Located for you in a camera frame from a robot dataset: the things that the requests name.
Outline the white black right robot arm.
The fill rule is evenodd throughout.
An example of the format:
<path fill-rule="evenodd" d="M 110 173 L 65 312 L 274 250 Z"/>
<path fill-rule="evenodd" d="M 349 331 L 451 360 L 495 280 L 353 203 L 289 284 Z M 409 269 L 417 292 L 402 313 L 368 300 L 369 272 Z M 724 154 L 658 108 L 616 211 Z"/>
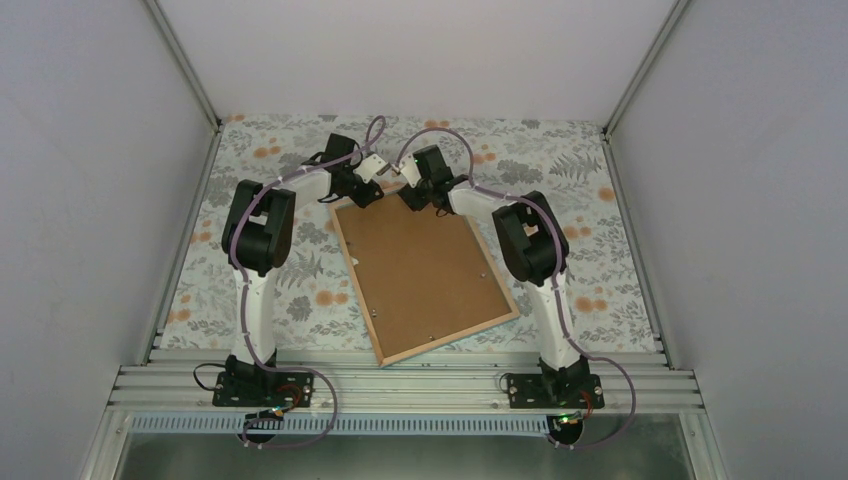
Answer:
<path fill-rule="evenodd" d="M 435 145 L 398 158 L 393 170 L 406 182 L 399 195 L 411 210 L 433 206 L 493 225 L 503 261 L 531 300 L 541 334 L 543 397 L 555 407 L 570 404 L 590 371 L 585 357 L 568 341 L 573 322 L 560 288 L 569 244 L 544 194 L 504 194 L 467 175 L 455 175 Z"/>

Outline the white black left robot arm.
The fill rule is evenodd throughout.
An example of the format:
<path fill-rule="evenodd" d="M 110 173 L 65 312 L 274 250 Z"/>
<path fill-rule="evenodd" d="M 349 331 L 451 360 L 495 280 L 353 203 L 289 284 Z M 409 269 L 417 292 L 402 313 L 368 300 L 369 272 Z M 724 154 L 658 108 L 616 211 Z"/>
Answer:
<path fill-rule="evenodd" d="M 268 184 L 238 183 L 222 235 L 234 269 L 239 339 L 228 356 L 218 392 L 255 405 L 270 402 L 285 378 L 276 368 L 273 289 L 293 243 L 298 208 L 347 197 L 365 208 L 383 196 L 376 179 L 389 163 L 338 134 L 296 170 Z"/>

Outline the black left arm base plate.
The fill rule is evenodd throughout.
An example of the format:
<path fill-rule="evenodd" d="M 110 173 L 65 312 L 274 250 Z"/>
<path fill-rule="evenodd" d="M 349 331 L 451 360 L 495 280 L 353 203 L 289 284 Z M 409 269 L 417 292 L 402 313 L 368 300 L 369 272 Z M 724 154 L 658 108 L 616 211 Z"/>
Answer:
<path fill-rule="evenodd" d="M 314 375 L 305 372 L 268 373 L 238 378 L 221 373 L 212 404 L 216 407 L 306 408 L 310 406 Z"/>

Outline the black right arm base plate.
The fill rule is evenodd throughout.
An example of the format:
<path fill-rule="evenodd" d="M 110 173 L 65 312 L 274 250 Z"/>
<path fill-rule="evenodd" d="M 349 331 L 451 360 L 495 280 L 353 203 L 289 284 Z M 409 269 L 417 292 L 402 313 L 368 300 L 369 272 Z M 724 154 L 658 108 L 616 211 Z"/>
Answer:
<path fill-rule="evenodd" d="M 503 389 L 511 409 L 602 409 L 606 402 L 597 375 L 551 383 L 542 374 L 507 373 Z"/>

